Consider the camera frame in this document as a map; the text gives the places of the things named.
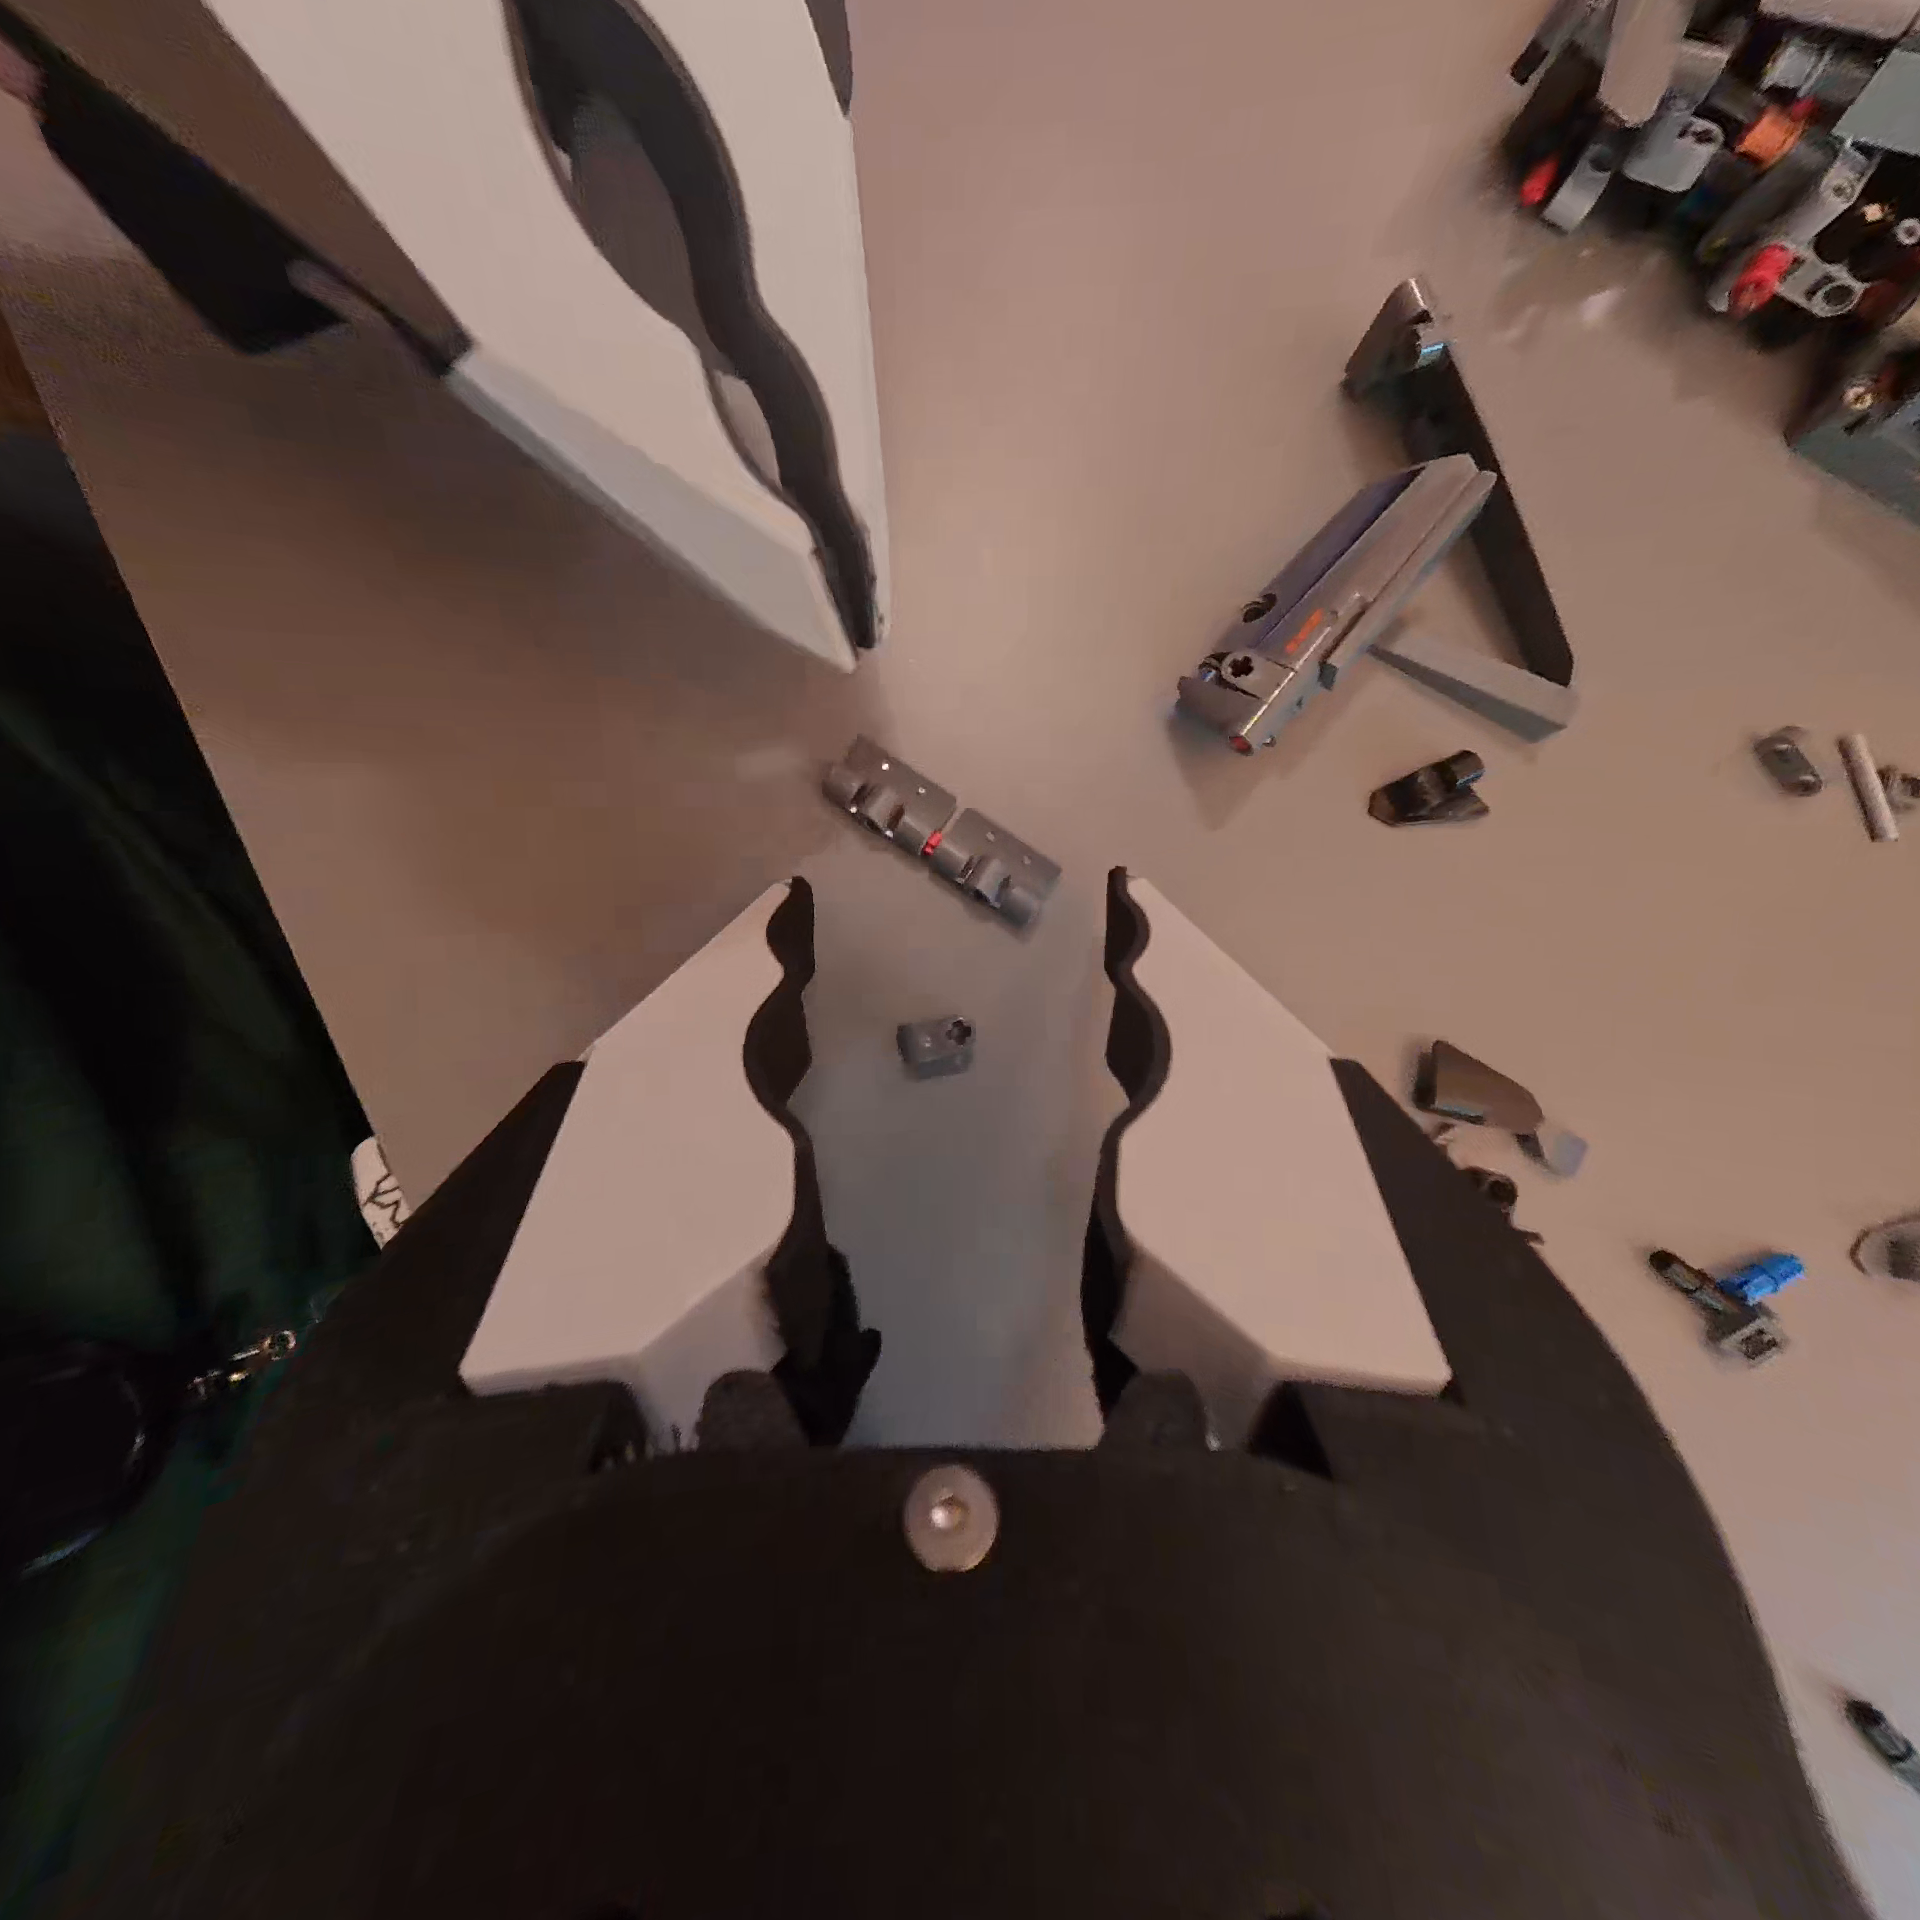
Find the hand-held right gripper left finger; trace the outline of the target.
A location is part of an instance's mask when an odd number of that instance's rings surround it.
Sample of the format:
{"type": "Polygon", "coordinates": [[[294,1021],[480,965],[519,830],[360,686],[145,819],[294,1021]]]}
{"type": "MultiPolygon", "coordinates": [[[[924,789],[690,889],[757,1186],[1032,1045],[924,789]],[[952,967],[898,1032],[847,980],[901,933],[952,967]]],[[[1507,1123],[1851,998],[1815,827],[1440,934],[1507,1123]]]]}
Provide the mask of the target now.
{"type": "Polygon", "coordinates": [[[811,891],[769,885],[582,1059],[459,1360],[468,1391],[708,1391],[830,1335],[809,1053],[811,891]]]}

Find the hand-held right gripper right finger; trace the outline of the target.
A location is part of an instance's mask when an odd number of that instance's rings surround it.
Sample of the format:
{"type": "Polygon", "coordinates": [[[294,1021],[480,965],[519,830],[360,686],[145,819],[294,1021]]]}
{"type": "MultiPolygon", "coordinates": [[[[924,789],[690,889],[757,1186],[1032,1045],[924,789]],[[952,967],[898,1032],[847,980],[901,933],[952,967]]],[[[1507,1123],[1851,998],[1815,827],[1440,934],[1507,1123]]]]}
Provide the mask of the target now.
{"type": "Polygon", "coordinates": [[[1096,1391],[1441,1391],[1451,1369],[1331,1048],[1163,892],[1105,878],[1080,1314],[1096,1391]]]}

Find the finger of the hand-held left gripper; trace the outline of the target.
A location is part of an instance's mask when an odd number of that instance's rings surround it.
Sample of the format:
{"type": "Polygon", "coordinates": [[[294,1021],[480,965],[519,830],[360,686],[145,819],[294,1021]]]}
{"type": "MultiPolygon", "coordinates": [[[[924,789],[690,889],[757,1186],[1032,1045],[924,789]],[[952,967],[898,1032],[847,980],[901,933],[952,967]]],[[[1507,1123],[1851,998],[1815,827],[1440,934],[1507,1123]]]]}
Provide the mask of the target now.
{"type": "Polygon", "coordinates": [[[681,211],[693,123],[631,4],[209,4],[470,336],[468,409],[731,610],[836,671],[852,648],[803,518],[729,431],[681,211]],[[701,341],[618,271],[536,71],[584,84],[652,167],[701,341]]]}
{"type": "Polygon", "coordinates": [[[877,374],[852,140],[847,4],[631,4],[692,121],[678,212],[718,392],[805,522],[852,650],[892,613],[877,374]]]}

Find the grey lego panel assembly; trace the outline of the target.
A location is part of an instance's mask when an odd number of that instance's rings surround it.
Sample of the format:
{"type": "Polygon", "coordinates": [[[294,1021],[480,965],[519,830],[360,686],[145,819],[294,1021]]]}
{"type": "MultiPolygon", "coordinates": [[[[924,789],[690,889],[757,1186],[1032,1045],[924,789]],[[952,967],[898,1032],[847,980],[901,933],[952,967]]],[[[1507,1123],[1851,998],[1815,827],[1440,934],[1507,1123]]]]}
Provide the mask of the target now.
{"type": "Polygon", "coordinates": [[[1476,527],[1496,470],[1455,453],[1361,484],[1175,682],[1173,713],[1235,757],[1336,690],[1476,527]]]}

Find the black lego pin connector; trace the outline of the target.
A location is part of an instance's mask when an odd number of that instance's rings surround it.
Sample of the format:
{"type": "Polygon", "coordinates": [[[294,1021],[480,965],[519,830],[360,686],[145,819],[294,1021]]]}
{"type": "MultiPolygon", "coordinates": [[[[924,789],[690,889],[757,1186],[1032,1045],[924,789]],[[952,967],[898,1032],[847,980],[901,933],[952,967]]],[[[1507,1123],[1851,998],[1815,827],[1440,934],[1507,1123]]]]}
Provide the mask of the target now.
{"type": "Polygon", "coordinates": [[[1543,1244],[1543,1234],[1523,1227],[1518,1221],[1519,1206],[1519,1186],[1518,1183],[1496,1169],[1477,1166],[1477,1164],[1457,1164],[1454,1169],[1467,1186],[1499,1217],[1504,1227],[1516,1234],[1522,1242],[1532,1248],[1543,1244]]]}

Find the dark tapered lego panel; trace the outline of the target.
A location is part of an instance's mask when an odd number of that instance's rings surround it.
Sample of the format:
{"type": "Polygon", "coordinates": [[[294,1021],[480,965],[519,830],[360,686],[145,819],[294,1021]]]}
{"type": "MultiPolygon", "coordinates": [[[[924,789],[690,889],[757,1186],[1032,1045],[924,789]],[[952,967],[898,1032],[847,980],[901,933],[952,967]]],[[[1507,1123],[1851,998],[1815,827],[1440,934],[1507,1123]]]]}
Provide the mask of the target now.
{"type": "Polygon", "coordinates": [[[1415,1112],[1457,1126],[1512,1136],[1543,1170],[1559,1181],[1577,1176],[1587,1142],[1548,1117],[1541,1103],[1516,1079],[1463,1048],[1435,1038],[1419,1054],[1411,1077],[1415,1112]]]}

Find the black lego slope piece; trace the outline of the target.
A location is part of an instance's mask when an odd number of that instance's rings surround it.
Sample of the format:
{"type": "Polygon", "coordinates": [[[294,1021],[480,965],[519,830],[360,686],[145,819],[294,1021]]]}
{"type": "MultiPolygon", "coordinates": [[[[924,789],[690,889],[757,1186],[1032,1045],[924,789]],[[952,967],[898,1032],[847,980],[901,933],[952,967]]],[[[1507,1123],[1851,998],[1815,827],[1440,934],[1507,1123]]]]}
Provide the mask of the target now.
{"type": "Polygon", "coordinates": [[[1382,783],[1367,797],[1366,812],[1390,828],[1476,823],[1490,810],[1477,791],[1483,774],[1477,752],[1457,750],[1382,783]]]}

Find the scattered loose lego pieces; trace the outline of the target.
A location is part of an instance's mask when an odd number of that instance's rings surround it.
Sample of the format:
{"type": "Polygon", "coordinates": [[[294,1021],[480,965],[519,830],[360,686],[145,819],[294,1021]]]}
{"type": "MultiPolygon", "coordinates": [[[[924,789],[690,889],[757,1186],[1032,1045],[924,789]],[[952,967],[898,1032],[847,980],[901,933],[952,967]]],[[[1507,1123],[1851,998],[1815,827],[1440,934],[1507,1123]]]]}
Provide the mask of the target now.
{"type": "MultiPolygon", "coordinates": [[[[1805,1264],[1797,1257],[1756,1257],[1715,1274],[1674,1251],[1656,1247],[1643,1252],[1643,1267],[1689,1304],[1705,1348],[1721,1360],[1756,1371],[1787,1351],[1787,1337],[1774,1304],[1786,1288],[1805,1277],[1805,1264]]],[[[1908,1732],[1865,1696],[1839,1693],[1836,1704],[1862,1750],[1870,1753],[1910,1794],[1917,1794],[1916,1741],[1908,1738],[1908,1732]]]]}

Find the light grey lego axle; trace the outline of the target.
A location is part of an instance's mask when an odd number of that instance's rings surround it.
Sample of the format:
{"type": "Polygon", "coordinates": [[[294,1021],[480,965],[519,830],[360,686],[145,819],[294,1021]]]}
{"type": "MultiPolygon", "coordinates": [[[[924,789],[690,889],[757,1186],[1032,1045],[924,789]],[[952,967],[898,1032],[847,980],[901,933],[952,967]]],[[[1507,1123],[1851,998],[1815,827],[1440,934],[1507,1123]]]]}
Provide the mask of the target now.
{"type": "Polygon", "coordinates": [[[1839,733],[1836,754],[1860,812],[1867,841],[1890,847],[1901,839],[1899,819],[1864,733],[1839,733]]]}

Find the grey lego car model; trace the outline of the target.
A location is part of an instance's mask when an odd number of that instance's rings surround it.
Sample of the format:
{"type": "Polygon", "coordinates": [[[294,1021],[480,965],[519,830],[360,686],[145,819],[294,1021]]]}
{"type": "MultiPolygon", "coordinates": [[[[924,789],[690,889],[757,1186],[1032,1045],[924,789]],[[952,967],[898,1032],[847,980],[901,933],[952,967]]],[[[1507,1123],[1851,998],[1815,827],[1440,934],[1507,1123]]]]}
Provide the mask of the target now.
{"type": "Polygon", "coordinates": [[[1917,7],[1553,3],[1507,80],[1514,204],[1650,232],[1752,349],[1808,349],[1787,449],[1916,522],[1917,7]]]}

